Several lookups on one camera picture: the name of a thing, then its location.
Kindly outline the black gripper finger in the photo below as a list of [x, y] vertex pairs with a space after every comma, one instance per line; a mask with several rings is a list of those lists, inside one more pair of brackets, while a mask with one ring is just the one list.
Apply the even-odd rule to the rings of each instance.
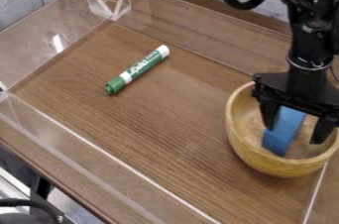
[[336, 118], [333, 117], [319, 118], [313, 128], [309, 143], [312, 145], [323, 144], [336, 126], [337, 126]]
[[271, 99], [263, 98], [259, 102], [261, 121], [264, 126], [271, 130], [276, 120], [279, 111], [279, 103]]

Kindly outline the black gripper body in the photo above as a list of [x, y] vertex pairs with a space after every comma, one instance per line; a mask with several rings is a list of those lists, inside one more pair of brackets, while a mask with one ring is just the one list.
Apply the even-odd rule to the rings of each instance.
[[339, 88], [328, 80], [320, 86], [311, 80], [295, 79], [287, 84], [287, 73], [256, 73], [252, 96], [257, 102], [271, 99], [280, 106], [289, 107], [319, 118], [333, 117], [339, 121]]

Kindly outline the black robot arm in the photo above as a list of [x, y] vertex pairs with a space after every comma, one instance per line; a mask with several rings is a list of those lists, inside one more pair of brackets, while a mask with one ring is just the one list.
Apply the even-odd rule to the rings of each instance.
[[291, 28], [288, 71], [253, 75], [253, 97], [267, 128], [285, 106], [317, 118], [309, 143], [320, 145], [339, 127], [339, 87], [327, 71], [339, 55], [339, 0], [281, 0]]

